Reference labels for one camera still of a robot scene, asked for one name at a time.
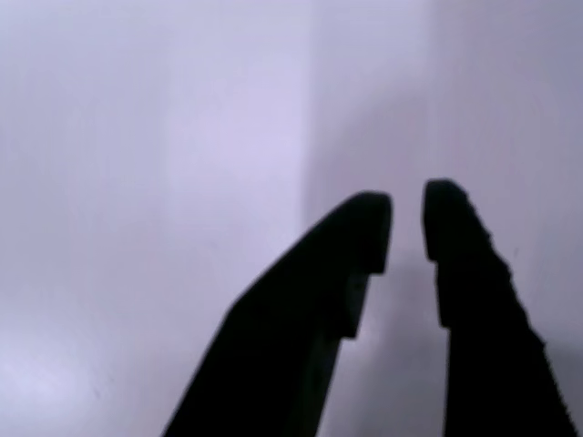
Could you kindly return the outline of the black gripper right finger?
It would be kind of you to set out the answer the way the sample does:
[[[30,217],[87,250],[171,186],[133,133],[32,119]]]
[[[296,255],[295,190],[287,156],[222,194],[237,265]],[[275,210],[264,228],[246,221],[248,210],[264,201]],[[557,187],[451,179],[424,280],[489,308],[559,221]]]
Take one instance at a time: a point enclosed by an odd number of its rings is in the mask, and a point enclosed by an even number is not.
[[[577,435],[545,343],[467,193],[451,179],[428,180],[422,222],[448,332],[443,434]]]

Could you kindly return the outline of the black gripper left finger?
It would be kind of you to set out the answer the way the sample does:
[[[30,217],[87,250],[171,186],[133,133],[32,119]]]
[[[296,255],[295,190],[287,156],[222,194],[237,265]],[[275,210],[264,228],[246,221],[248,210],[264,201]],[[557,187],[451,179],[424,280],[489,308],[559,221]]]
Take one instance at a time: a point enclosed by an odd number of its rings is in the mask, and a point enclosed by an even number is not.
[[[384,272],[393,204],[362,191],[309,229],[234,302],[164,433],[313,436],[341,342]]]

